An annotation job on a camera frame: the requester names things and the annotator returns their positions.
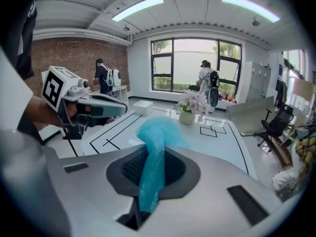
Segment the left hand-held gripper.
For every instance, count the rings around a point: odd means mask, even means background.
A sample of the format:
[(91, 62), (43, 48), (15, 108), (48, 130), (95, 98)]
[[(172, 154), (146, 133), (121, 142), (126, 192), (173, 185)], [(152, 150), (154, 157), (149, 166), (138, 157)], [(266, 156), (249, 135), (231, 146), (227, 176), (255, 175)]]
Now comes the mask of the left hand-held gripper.
[[(128, 107), (122, 101), (104, 94), (89, 94), (90, 92), (88, 80), (65, 67), (48, 68), (41, 97), (56, 112), (65, 127), (65, 140), (80, 140), (87, 126), (103, 126), (110, 117), (121, 116), (127, 112)], [(76, 116), (69, 116), (69, 102), (76, 104)]]

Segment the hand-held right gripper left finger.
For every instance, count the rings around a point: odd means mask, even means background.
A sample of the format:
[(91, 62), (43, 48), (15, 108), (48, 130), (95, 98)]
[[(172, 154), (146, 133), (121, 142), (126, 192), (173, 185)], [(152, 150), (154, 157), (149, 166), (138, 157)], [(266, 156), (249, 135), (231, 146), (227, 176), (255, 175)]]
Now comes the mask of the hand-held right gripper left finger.
[(74, 237), (148, 237), (136, 181), (146, 147), (59, 158), (49, 149), (49, 176)]

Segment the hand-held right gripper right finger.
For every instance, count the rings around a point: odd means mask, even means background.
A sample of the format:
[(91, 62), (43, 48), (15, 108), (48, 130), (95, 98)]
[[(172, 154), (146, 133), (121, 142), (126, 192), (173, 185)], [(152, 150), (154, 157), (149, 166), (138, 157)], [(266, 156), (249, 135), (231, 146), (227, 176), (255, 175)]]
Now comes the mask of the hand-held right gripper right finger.
[(251, 227), (228, 188), (241, 185), (268, 213), (282, 204), (277, 195), (244, 171), (220, 158), (184, 148), (180, 154), (200, 168), (200, 180), (183, 198), (159, 202), (138, 230), (142, 237), (233, 237)]

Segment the person's left hand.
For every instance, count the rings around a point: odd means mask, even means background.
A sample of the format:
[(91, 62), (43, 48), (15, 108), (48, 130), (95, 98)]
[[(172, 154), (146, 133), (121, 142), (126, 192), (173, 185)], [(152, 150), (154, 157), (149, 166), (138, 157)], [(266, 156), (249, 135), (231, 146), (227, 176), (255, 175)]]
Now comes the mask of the person's left hand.
[(71, 122), (73, 116), (75, 116), (77, 114), (76, 103), (74, 103), (74, 102), (66, 102), (65, 108), (66, 108), (68, 121)]

